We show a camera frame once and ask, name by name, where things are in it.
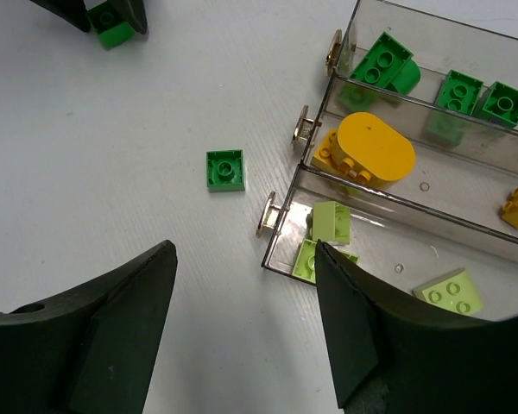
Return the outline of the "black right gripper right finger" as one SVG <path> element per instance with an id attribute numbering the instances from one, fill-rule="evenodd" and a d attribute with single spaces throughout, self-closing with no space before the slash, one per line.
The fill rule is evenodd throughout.
<path id="1" fill-rule="evenodd" d="M 518 413 L 518 316 L 427 304 L 327 243 L 316 288 L 337 404 L 348 413 Z"/>

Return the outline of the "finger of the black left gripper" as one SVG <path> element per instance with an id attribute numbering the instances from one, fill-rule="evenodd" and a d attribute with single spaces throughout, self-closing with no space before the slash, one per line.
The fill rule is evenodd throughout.
<path id="1" fill-rule="evenodd" d="M 139 34 L 148 32 L 148 20 L 143 0 L 113 0 L 113 7 Z"/>
<path id="2" fill-rule="evenodd" d="M 84 0 L 31 0 L 31 2 L 69 22 L 84 33 L 91 30 Z"/>

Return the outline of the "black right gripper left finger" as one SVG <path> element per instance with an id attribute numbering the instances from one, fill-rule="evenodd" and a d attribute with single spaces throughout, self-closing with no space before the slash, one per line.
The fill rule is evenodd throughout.
<path id="1" fill-rule="evenodd" d="M 163 241 L 49 298 L 0 312 L 0 413 L 140 413 L 177 270 Z"/>

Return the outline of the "green rounded lego brick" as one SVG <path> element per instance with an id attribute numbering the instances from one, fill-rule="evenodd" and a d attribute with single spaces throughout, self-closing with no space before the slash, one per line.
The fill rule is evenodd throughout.
<path id="1" fill-rule="evenodd" d="M 109 1 L 89 9 L 86 16 L 100 43 L 107 50 L 121 45 L 135 34 L 135 30 Z"/>

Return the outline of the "lime lego brick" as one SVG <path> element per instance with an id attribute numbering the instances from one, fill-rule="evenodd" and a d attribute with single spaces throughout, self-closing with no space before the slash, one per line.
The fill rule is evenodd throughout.
<path id="1" fill-rule="evenodd" d="M 349 259 L 351 262 L 357 264 L 359 256 L 347 250 L 349 245 L 336 243 L 330 241 L 329 244 L 337 249 L 339 253 Z M 299 243 L 297 255 L 292 265 L 290 275 L 300 281 L 315 285 L 316 271 L 315 271 L 315 251 L 317 242 L 311 239 L 303 238 Z"/>
<path id="2" fill-rule="evenodd" d="M 348 245 L 351 242 L 351 211 L 348 206 L 336 201 L 314 204 L 309 213 L 312 240 Z"/>
<path id="3" fill-rule="evenodd" d="M 471 316 L 483 308 L 483 300 L 465 268 L 457 268 L 418 285 L 413 295 L 441 309 Z"/>

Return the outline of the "small green lego brick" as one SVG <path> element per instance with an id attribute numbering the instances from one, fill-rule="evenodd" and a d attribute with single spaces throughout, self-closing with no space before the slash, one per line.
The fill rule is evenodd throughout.
<path id="1" fill-rule="evenodd" d="M 244 191 L 243 150 L 208 151 L 206 153 L 206 184 L 209 192 Z"/>

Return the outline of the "orange lego brick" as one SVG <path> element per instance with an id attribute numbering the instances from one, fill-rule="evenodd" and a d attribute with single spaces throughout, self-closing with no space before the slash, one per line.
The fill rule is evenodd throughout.
<path id="1" fill-rule="evenodd" d="M 369 112 L 345 117 L 330 132 L 328 142 L 338 173 L 361 184 L 392 184 L 405 178 L 415 166 L 411 141 Z"/>

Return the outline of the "long yellow lego brick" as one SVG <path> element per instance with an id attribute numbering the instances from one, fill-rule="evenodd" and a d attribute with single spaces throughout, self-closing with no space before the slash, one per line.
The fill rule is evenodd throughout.
<path id="1" fill-rule="evenodd" d="M 338 166 L 332 158 L 331 145 L 336 136 L 336 129 L 330 129 L 328 131 L 322 142 L 316 147 L 311 159 L 311 165 L 325 173 L 330 173 L 341 178 L 349 178 L 349 174 L 338 170 Z"/>

